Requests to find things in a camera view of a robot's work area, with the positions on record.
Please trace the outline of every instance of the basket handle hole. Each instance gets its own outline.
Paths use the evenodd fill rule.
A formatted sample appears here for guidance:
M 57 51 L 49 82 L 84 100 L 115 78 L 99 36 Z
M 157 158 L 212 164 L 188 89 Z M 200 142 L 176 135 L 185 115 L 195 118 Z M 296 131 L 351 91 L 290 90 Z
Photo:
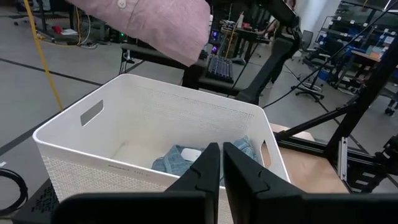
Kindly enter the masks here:
M 271 157 L 268 152 L 267 144 L 262 143 L 261 147 L 262 159 L 264 160 L 264 167 L 269 168 L 271 166 Z
M 93 118 L 95 118 L 101 111 L 104 110 L 104 101 L 101 100 L 94 106 L 92 106 L 90 109 L 88 109 L 86 112 L 84 112 L 80 116 L 80 123 L 84 127 L 86 124 L 88 124 Z

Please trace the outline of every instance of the wire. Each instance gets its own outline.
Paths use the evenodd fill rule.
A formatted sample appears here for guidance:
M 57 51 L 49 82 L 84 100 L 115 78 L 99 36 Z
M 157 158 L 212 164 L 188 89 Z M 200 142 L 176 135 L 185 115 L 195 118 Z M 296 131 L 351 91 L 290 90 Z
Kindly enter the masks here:
M 224 49 L 224 44 L 225 44 L 225 40 L 227 39 L 227 36 L 228 36 L 228 35 L 225 35 L 225 36 L 224 36 L 223 41 L 222 41 L 222 43 L 221 43 L 221 45 L 220 45 L 220 47 L 219 47 L 219 49 L 218 49 L 216 55 L 222 54 L 221 51 Z
M 80 45 L 81 45 L 81 44 L 84 44 L 84 43 L 88 40 L 88 37 L 90 36 L 90 32 L 91 32 L 91 21 L 90 21 L 90 16 L 87 15 L 87 18 L 88 18 L 88 34 L 87 34 L 86 39 L 83 40 L 83 42 L 80 43 Z
M 340 48 L 335 54 L 333 54 L 323 65 L 319 66 L 319 68 L 317 68 L 315 71 L 313 71 L 311 74 L 307 75 L 300 83 L 298 83 L 296 86 L 294 86 L 290 91 L 288 91 L 286 94 L 284 94 L 283 96 L 281 96 L 280 98 L 276 99 L 275 101 L 273 101 L 272 103 L 269 103 L 265 106 L 262 107 L 262 109 L 267 108 L 268 106 L 271 106 L 275 103 L 277 103 L 278 101 L 280 101 L 281 99 L 285 98 L 287 95 L 289 95 L 291 92 L 293 92 L 296 88 L 298 88 L 302 83 L 304 83 L 307 79 L 309 79 L 313 74 L 319 72 L 321 69 L 323 69 L 325 67 L 325 65 L 327 65 L 332 59 L 334 59 L 342 50 L 344 50 L 347 46 L 349 46 L 352 42 L 354 42 L 359 36 L 361 36 L 369 27 L 373 26 L 373 24 L 375 24 L 382 16 L 384 16 L 390 9 L 392 9 L 396 4 L 397 4 L 398 0 L 396 0 L 393 4 L 391 4 L 391 6 L 385 10 L 379 17 L 377 17 L 372 23 L 370 23 L 367 27 L 365 27 L 361 32 L 359 32 L 359 34 L 357 34 L 355 37 L 353 37 L 347 44 L 345 44 L 344 46 L 342 46 L 342 48 Z
M 42 47 L 40 46 L 39 38 L 37 37 L 37 34 L 36 34 L 36 26 L 35 26 L 34 18 L 33 18 L 33 15 L 32 15 L 32 11 L 30 10 L 29 2 L 28 2 L 28 0 L 24 0 L 24 3 L 25 3 L 27 15 L 29 17 L 30 27 L 31 27 L 31 30 L 32 30 L 32 35 L 33 35 L 33 40 L 35 42 L 36 49 L 37 49 L 37 51 L 38 51 L 38 53 L 40 55 L 40 59 L 42 61 L 42 65 L 43 65 L 45 74 L 47 76 L 47 79 L 49 80 L 49 83 L 50 83 L 50 86 L 51 86 L 51 90 L 52 90 L 52 92 L 54 94 L 54 97 L 55 97 L 57 103 L 58 103 L 58 106 L 59 106 L 60 110 L 63 111 L 63 106 L 62 106 L 62 103 L 61 103 L 60 96 L 58 94 L 57 89 L 55 88 L 54 81 L 52 80 L 51 74 L 49 72 L 49 68 L 47 66 L 47 62 L 45 61 L 45 58 L 44 58 Z
M 239 19 L 236 21 L 235 26 L 234 26 L 234 29 L 232 30 L 231 38 L 230 38 L 229 44 L 228 44 L 228 48 L 226 49 L 226 52 L 225 52 L 225 58 L 226 58 L 226 56 L 228 55 L 229 47 L 231 46 L 232 40 L 234 39 L 234 32 L 235 32 L 236 27 L 238 26 L 238 21 L 239 21 Z
M 76 18 L 77 18 L 77 34 L 79 35 L 79 42 L 77 42 L 76 45 L 79 45 L 81 42 L 81 33 L 80 33 L 80 16 L 79 16 L 79 10 L 75 6 L 75 11 L 76 11 Z
M 300 81 L 299 77 L 301 77 L 301 76 L 299 76 L 299 77 L 296 76 L 296 74 L 293 73 L 293 71 L 288 66 L 286 66 L 286 65 L 284 65 L 284 66 L 289 70 L 289 73 L 299 82 Z M 301 84 L 301 87 L 306 89 L 306 90 L 308 90 L 308 91 L 311 91 L 311 92 L 314 92 L 314 93 L 319 93 L 319 92 L 322 91 L 322 89 L 320 87 L 317 87 L 317 86 L 314 85 L 313 87 L 318 89 L 318 90 L 312 90 L 312 89 L 306 87 L 305 84 L 311 85 L 311 83 L 303 83 L 303 84 Z
M 368 0 L 365 1 L 365 3 L 363 4 L 362 8 L 365 7 L 365 5 L 368 3 Z
M 228 13 L 228 20 L 231 19 L 231 11 L 232 11 L 232 3 L 229 4 L 229 13 Z
M 256 44 L 256 46 L 254 46 L 254 49 L 253 49 L 253 51 L 251 52 L 251 54 L 250 54 L 250 56 L 249 56 L 249 60 L 250 60 L 250 58 L 252 57 L 252 55 L 254 54 L 254 52 L 256 51 L 256 48 L 257 48 L 257 46 L 258 46 L 259 44 L 260 44 L 260 42 L 258 42 L 258 43 Z M 231 95 L 231 93 L 232 93 L 232 91 L 234 90 L 236 84 L 238 83 L 239 79 L 241 78 L 244 69 L 245 69 L 246 66 L 249 64 L 248 61 L 246 62 L 246 64 L 245 64 L 244 67 L 242 68 L 241 73 L 238 75 L 238 78 L 236 79 L 234 85 L 233 85 L 233 86 L 231 87 L 231 89 L 229 90 L 229 93 L 228 93 L 228 95 L 226 96 L 227 98 L 229 98 L 229 96 Z
M 124 63 L 124 73 L 127 73 L 127 61 Z
M 275 21 L 276 21 L 276 19 L 274 19 L 272 22 L 270 22 L 270 23 L 268 24 L 268 26 L 267 26 L 264 30 L 267 30 Z M 253 51 L 251 52 L 251 54 L 250 54 L 250 56 L 249 56 L 249 60 L 246 62 L 246 64 L 245 64 L 244 67 L 242 68 L 241 73 L 238 75 L 238 78 L 236 79 L 234 85 L 231 87 L 231 89 L 230 89 L 230 91 L 229 91 L 229 94 L 226 96 L 227 98 L 229 98 L 229 96 L 231 95 L 231 92 L 234 90 L 236 84 L 238 83 L 239 79 L 241 78 L 241 75 L 243 74 L 244 69 L 245 69 L 246 66 L 248 65 L 248 63 L 249 63 L 249 61 L 250 61 L 250 58 L 253 56 L 253 54 L 254 54 L 254 52 L 256 51 L 256 48 L 257 48 L 257 46 L 258 46 L 259 44 L 260 44 L 260 42 L 258 42 L 258 43 L 256 44 L 256 46 L 254 47 Z
M 0 217 L 4 217 L 20 209 L 22 205 L 27 202 L 29 197 L 28 197 L 26 183 L 19 174 L 9 169 L 0 168 L 0 177 L 5 177 L 14 181 L 18 185 L 20 192 L 19 198 L 12 205 L 8 206 L 3 210 L 0 210 Z
M 122 73 L 122 68 L 123 68 L 123 61 L 120 61 L 120 67 L 119 67 L 119 74 L 120 75 Z
M 98 44 L 87 43 L 85 45 L 80 45 L 79 47 L 83 48 L 83 49 L 87 49 L 87 50 L 94 50 L 94 49 L 97 49 Z

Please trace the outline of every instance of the yellow cable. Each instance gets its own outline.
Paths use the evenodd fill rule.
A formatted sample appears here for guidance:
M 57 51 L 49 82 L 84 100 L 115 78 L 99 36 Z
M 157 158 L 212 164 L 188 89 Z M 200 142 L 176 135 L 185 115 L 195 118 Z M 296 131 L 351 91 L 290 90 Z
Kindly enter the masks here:
M 225 52 L 225 58 L 226 58 L 226 56 L 228 55 L 229 47 L 231 46 L 232 39 L 234 38 L 234 32 L 235 32 L 236 26 L 238 25 L 238 21 L 236 21 L 235 26 L 234 26 L 234 29 L 232 30 L 232 34 L 231 34 L 231 38 L 230 38 L 230 40 L 229 40 L 228 48 L 226 49 L 226 52 Z
M 26 8 L 26 11 L 27 11 L 27 15 L 29 17 L 30 27 L 32 28 L 33 40 L 35 41 L 36 49 L 37 49 L 37 51 L 38 51 L 38 53 L 40 55 L 40 59 L 42 61 L 42 65 L 44 67 L 45 74 L 46 74 L 46 76 L 47 76 L 47 78 L 48 78 L 48 80 L 50 82 L 51 90 L 52 90 L 52 92 L 54 94 L 55 99 L 57 100 L 57 103 L 58 103 L 58 105 L 60 107 L 60 110 L 63 111 L 63 106 L 62 106 L 62 103 L 61 103 L 60 96 L 59 96 L 59 94 L 57 92 L 57 89 L 55 88 L 55 84 L 54 84 L 54 82 L 52 80 L 52 77 L 51 77 L 51 74 L 49 72 L 49 68 L 47 66 L 47 62 L 45 61 L 45 58 L 44 58 L 43 50 L 42 50 L 42 48 L 40 46 L 40 42 L 39 42 L 39 40 L 37 38 L 36 26 L 35 26 L 34 18 L 33 18 L 33 15 L 32 15 L 32 11 L 30 11 L 29 2 L 27 0 L 24 0 L 24 3 L 25 3 L 25 8 Z
M 368 3 L 368 0 L 365 1 L 365 3 L 363 4 L 362 8 L 365 7 L 366 3 Z
M 76 17 L 77 17 L 77 33 L 79 35 L 79 42 L 77 42 L 76 46 L 79 46 L 80 42 L 81 42 L 81 34 L 80 34 L 80 16 L 79 16 L 79 10 L 77 9 L 77 7 L 75 6 L 75 10 L 76 10 Z

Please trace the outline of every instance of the keyboard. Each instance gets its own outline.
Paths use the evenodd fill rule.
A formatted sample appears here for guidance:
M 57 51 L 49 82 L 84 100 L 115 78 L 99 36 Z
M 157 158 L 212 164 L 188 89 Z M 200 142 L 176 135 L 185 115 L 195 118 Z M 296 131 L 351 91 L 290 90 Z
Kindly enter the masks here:
M 232 61 L 216 55 L 210 55 L 206 77 L 227 83 L 234 83 Z

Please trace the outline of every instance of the pink shirt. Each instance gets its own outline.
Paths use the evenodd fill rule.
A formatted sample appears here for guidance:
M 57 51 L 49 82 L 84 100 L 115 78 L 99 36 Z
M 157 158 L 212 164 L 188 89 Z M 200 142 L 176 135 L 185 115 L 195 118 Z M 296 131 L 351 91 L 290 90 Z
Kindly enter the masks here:
M 130 37 L 190 66 L 208 41 L 205 0 L 68 0 Z

